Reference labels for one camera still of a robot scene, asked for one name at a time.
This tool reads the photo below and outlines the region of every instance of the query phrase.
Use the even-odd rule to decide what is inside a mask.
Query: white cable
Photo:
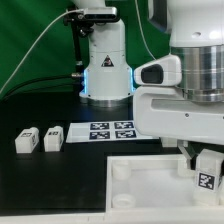
[[[145,48],[146,48],[146,50],[148,51],[149,55],[150,55],[154,60],[156,60],[156,58],[154,57],[154,55],[152,54],[152,52],[149,50],[148,45],[147,45],[146,40],[145,40],[145,36],[144,36],[144,33],[143,33],[143,29],[142,29],[142,23],[141,23],[141,18],[140,18],[140,13],[139,13],[139,8],[138,8],[138,0],[135,0],[135,7],[136,7],[136,11],[137,11],[137,16],[138,16],[139,28],[140,28],[140,32],[141,32],[141,35],[142,35],[142,40],[143,40],[143,42],[144,42]]]
[[[10,75],[10,77],[8,78],[8,80],[5,82],[5,84],[3,85],[3,87],[0,90],[0,95],[2,94],[2,92],[4,91],[4,89],[6,88],[6,86],[9,84],[9,82],[13,79],[13,77],[16,75],[16,73],[18,72],[18,70],[20,69],[20,67],[22,66],[22,64],[24,63],[24,61],[26,60],[26,58],[29,56],[30,52],[33,50],[33,48],[36,46],[36,44],[39,42],[39,40],[44,36],[44,34],[49,30],[49,28],[56,23],[59,19],[61,19],[62,17],[71,14],[71,13],[75,13],[75,12],[83,12],[83,9],[78,9],[78,10],[72,10],[72,11],[67,11],[63,14],[61,14],[60,16],[58,16],[55,20],[53,20],[46,28],[45,30],[40,34],[40,36],[35,40],[35,42],[33,43],[33,45],[30,47],[30,49],[27,51],[27,53],[25,54],[25,56],[23,57],[23,59],[20,61],[20,63],[18,64],[18,66],[16,67],[16,69],[14,70],[14,72]]]

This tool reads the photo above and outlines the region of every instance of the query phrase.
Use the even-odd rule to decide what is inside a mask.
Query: printed marker sheet
[[[149,140],[157,137],[141,135],[133,121],[86,122],[70,124],[67,143]]]

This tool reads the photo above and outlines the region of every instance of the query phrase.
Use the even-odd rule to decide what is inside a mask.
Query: black table surface
[[[30,93],[0,103],[0,215],[104,212],[108,156],[173,154],[159,140],[63,144],[44,152],[48,128],[71,122],[132,120],[132,105],[98,108],[77,94]],[[37,127],[40,143],[32,154],[18,155],[15,138]]]

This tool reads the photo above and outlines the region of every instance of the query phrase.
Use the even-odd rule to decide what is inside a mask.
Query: white cube with marker
[[[59,152],[64,141],[63,128],[49,128],[44,137],[45,152]]]
[[[24,129],[16,138],[17,153],[32,153],[39,142],[39,130],[37,128]]]
[[[197,158],[194,200],[198,205],[219,205],[224,154],[204,149]]]

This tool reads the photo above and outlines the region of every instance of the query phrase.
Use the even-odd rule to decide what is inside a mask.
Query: green screen
[[[169,52],[169,36],[160,33],[147,18],[147,0],[138,0],[147,44],[156,58]],[[6,82],[30,46],[57,16],[72,5],[69,0],[1,0],[0,1],[0,87]],[[126,26],[127,62],[134,69],[148,61],[139,30],[134,0],[106,1],[115,6]],[[88,39],[81,39],[82,57],[88,65]],[[27,58],[7,90],[26,80],[71,74],[75,71],[75,55],[70,27],[58,21],[41,39]]]

